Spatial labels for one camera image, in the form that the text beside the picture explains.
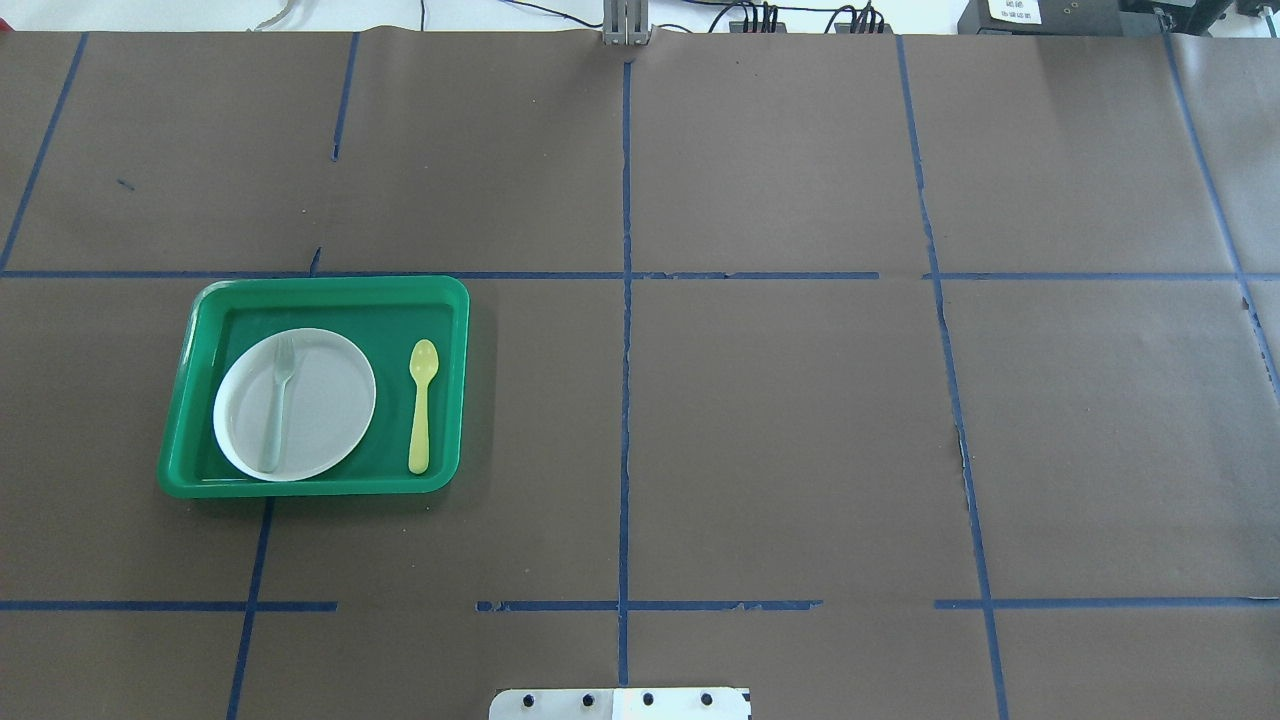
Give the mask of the yellow plastic spoon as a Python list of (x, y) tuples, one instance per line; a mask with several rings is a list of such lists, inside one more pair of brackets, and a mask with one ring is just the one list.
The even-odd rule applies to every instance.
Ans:
[(407, 468), (415, 475), (425, 474), (430, 464), (429, 391), (439, 366), (436, 346), (428, 338), (419, 340), (408, 360), (408, 372), (413, 382), (413, 415)]

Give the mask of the green plastic tray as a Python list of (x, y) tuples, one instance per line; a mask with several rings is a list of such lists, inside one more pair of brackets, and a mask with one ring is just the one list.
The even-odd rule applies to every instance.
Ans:
[[(178, 498), (416, 495), (445, 487), (457, 471), (465, 407), (470, 296), (443, 275), (223, 281), (196, 299), (157, 465), (157, 483)], [(333, 331), (371, 363), (378, 401), (360, 445), (306, 480), (247, 477), (221, 455), (211, 411), (233, 361), (260, 340), (294, 328)], [(407, 468), (413, 415), (412, 347), (430, 340), (440, 366), (429, 391), (430, 464)]]

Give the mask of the white round plate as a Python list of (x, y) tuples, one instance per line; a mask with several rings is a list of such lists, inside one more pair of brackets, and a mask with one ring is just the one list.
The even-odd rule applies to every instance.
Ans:
[[(260, 470), (273, 396), (273, 360), (280, 333), (294, 336), (284, 454), (271, 474)], [(364, 439), (378, 389), (371, 363), (344, 336), (294, 328), (260, 340), (225, 372), (215, 395), (212, 433), (223, 457), (256, 480), (296, 482), (334, 468)]]

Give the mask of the black connector block left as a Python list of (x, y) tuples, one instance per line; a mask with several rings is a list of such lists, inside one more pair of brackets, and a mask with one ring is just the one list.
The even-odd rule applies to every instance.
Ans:
[(728, 32), (736, 35), (776, 35), (785, 32), (780, 19), (780, 8), (772, 3), (739, 3), (742, 10), (740, 20), (728, 22)]

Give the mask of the black connector block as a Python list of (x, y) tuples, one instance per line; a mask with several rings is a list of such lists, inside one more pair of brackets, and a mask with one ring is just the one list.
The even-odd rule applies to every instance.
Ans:
[(844, 5), (835, 10), (824, 28), (835, 35), (884, 35), (891, 31), (884, 15), (868, 1), (861, 6)]
[(785, 32), (780, 19), (780, 8), (772, 3), (739, 3), (742, 10), (740, 20), (728, 22), (728, 32), (736, 35), (776, 35)]

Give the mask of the grey-green plastic fork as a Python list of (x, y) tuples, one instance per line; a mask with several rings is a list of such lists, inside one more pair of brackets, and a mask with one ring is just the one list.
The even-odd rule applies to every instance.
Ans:
[(273, 360), (271, 400), (260, 465), (260, 470), (265, 474), (276, 471), (284, 454), (288, 391), (296, 366), (294, 336), (280, 333)]

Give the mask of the black connector block right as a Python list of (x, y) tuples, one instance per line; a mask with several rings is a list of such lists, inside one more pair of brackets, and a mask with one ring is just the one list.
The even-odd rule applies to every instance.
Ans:
[(891, 31), (884, 15), (868, 1), (861, 6), (844, 5), (835, 10), (824, 28), (835, 35), (884, 35)]

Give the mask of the black box with label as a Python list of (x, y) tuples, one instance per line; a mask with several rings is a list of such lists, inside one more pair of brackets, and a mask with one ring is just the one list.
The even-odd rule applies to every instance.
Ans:
[(957, 35), (1120, 37), (1117, 1), (968, 1)]

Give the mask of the aluminium frame post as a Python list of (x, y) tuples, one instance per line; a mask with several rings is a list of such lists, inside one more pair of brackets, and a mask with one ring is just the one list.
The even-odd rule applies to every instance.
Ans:
[(608, 46), (643, 46), (652, 38), (648, 0), (604, 0), (602, 40)]

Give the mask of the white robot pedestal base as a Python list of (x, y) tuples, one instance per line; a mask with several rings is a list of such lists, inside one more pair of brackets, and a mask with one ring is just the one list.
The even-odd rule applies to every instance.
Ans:
[(750, 691), (733, 687), (508, 689), (489, 719), (751, 719)]

